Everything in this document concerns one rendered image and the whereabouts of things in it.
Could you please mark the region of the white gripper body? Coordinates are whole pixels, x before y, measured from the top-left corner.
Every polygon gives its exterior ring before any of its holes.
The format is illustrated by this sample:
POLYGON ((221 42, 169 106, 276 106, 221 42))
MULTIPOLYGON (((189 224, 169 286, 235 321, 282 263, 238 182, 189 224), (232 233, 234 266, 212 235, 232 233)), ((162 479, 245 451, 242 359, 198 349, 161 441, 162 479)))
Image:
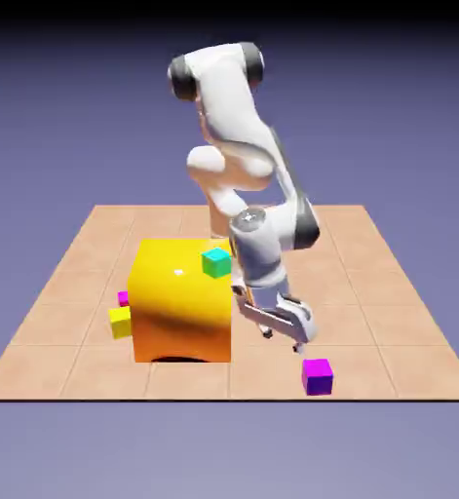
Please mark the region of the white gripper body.
POLYGON ((232 286, 238 308, 247 319, 260 328, 267 326, 294 340, 307 344, 315 337, 315 320, 311 307, 289 295, 275 294, 276 304, 270 308, 258 307, 250 303, 247 290, 232 286))

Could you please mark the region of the small purple cube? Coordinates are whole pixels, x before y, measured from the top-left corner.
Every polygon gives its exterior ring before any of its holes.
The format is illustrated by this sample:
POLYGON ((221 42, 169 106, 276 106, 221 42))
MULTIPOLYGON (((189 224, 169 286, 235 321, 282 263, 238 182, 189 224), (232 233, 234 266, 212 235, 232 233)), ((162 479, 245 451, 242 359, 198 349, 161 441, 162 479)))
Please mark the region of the small purple cube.
POLYGON ((330 395, 333 371, 328 359, 304 359, 302 362, 302 384, 307 396, 330 395))

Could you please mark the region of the small teal cube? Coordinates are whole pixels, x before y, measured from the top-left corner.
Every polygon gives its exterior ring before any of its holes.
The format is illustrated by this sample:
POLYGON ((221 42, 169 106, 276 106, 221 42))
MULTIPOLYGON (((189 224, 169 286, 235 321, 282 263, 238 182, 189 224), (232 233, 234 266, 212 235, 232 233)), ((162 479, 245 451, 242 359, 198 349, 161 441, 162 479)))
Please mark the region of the small teal cube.
POLYGON ((213 248, 202 253, 203 272, 218 279, 230 275, 232 271, 232 257, 222 248, 213 248))

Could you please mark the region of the small yellow cube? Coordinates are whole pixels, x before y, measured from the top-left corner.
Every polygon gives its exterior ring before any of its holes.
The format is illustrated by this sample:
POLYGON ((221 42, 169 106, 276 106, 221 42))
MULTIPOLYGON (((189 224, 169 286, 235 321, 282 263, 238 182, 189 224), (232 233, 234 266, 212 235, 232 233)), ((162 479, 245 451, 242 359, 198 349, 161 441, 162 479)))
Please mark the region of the small yellow cube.
POLYGON ((132 335, 131 309, 129 306, 109 309, 108 315, 114 339, 132 335))

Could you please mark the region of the large yellow box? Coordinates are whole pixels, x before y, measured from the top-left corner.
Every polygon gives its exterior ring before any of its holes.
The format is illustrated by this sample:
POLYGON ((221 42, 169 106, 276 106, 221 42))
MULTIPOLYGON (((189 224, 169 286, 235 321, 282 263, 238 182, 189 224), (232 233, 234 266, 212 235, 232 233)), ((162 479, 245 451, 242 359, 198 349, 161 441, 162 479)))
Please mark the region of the large yellow box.
POLYGON ((204 271, 204 254, 219 248, 231 262, 226 239, 168 238, 140 242, 128 277, 134 359, 231 361, 231 274, 204 271))

